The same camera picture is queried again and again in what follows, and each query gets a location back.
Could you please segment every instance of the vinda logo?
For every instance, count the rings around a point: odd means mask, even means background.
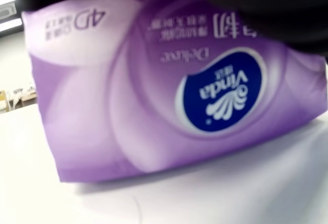
[[[176,94],[177,114],[200,131],[229,128],[256,107],[265,78],[266,68],[256,51],[234,48],[183,78]]]

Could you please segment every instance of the wall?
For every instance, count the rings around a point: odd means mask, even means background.
[[[24,33],[0,38],[0,90],[12,91],[33,81]]]

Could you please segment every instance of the white surface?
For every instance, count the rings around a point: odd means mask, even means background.
[[[32,66],[23,33],[0,38],[0,91],[33,83]]]
[[[1,224],[327,224],[328,114],[176,171],[61,184],[37,106],[0,115]]]

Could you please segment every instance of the plastic packaging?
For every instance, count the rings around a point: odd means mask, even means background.
[[[323,57],[263,38],[205,0],[68,0],[24,23],[62,181],[207,160],[327,110]]]

